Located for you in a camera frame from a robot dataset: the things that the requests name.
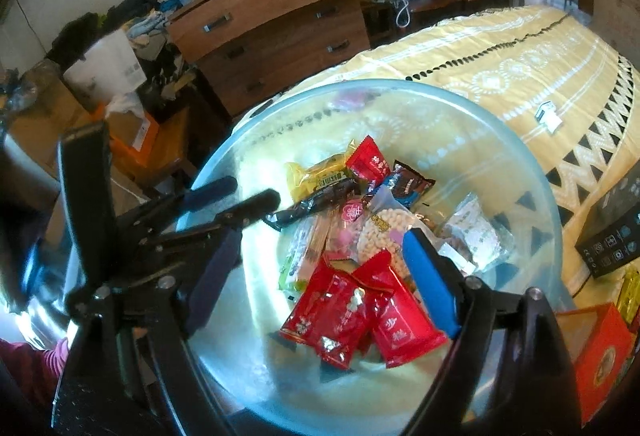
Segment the red plastic bag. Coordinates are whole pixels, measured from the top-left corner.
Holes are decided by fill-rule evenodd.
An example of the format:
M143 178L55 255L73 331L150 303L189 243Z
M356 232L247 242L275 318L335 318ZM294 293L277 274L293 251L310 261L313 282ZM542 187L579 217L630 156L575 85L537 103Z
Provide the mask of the red plastic bag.
M346 165L357 177L369 181L369 191L379 186L391 174L389 164L371 136L364 138Z
M366 286L393 289L372 334L386 366L395 368L443 345L447 336L431 323L389 263L389 253L379 252L353 272L353 277Z
M362 340L377 325L389 298L389 292L364 287L347 272L331 268L323 256L280 334L349 369L354 353L366 349Z

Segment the person's arm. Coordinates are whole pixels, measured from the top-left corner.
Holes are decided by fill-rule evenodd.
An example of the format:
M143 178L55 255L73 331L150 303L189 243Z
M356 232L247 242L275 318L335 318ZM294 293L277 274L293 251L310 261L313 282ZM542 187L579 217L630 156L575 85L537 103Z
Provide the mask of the person's arm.
M46 410L51 408L68 352L66 339L49 351L36 350L27 342L11 344L0 339L0 358L23 395Z

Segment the yellow snack package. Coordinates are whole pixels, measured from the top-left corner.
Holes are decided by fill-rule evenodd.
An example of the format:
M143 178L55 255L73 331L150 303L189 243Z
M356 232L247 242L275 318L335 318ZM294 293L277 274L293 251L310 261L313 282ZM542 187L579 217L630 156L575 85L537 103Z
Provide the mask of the yellow snack package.
M334 154L309 169L304 169L299 163L287 163L287 186L293 202L302 201L331 183L350 178L351 171L346 162L356 147L355 140L351 140L345 152Z

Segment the bed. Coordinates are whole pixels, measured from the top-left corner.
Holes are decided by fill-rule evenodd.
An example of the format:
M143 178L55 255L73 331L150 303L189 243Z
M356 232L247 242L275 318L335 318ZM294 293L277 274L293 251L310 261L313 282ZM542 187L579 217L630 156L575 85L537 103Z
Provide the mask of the bed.
M506 123L538 159L562 222L562 279L579 307L615 301L622 269L595 281L574 248L586 215L640 156L638 71L574 18L546 6L443 21L305 80L284 98L327 83L398 78L471 99ZM534 114L550 100L563 125Z

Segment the wooden cabinet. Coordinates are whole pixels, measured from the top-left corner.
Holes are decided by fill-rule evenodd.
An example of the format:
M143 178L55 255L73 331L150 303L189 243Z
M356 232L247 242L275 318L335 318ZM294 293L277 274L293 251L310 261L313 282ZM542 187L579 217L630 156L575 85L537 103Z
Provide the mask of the wooden cabinet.
M196 0L169 33L231 116L369 48L359 0Z

